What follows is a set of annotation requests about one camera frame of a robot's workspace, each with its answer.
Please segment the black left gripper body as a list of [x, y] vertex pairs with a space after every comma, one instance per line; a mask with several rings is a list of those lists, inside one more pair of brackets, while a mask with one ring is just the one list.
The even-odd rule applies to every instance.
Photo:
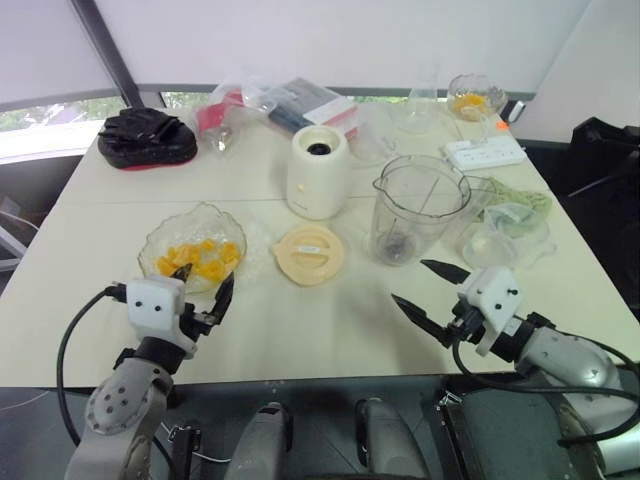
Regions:
[[186, 302], [179, 318], [179, 329], [193, 342], [201, 335], [208, 336], [214, 326], [220, 325], [225, 316], [225, 302], [218, 301], [209, 312], [197, 312], [195, 305]]

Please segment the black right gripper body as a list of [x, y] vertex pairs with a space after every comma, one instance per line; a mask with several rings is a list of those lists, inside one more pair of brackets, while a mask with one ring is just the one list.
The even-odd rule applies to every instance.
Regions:
[[445, 326], [444, 344], [452, 345], [455, 340], [467, 341], [474, 344], [478, 340], [477, 331], [483, 328], [483, 314], [466, 300], [458, 300], [452, 308], [454, 318]]

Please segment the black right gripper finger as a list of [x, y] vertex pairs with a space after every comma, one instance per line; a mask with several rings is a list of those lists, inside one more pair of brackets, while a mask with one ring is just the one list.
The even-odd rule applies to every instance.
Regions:
[[440, 278], [454, 285], [463, 284], [470, 276], [470, 272], [451, 263], [434, 259], [421, 259], [420, 263]]
[[396, 294], [392, 294], [391, 297], [414, 325], [432, 336], [442, 346], [450, 345], [450, 336], [447, 331], [431, 320], [423, 309]]

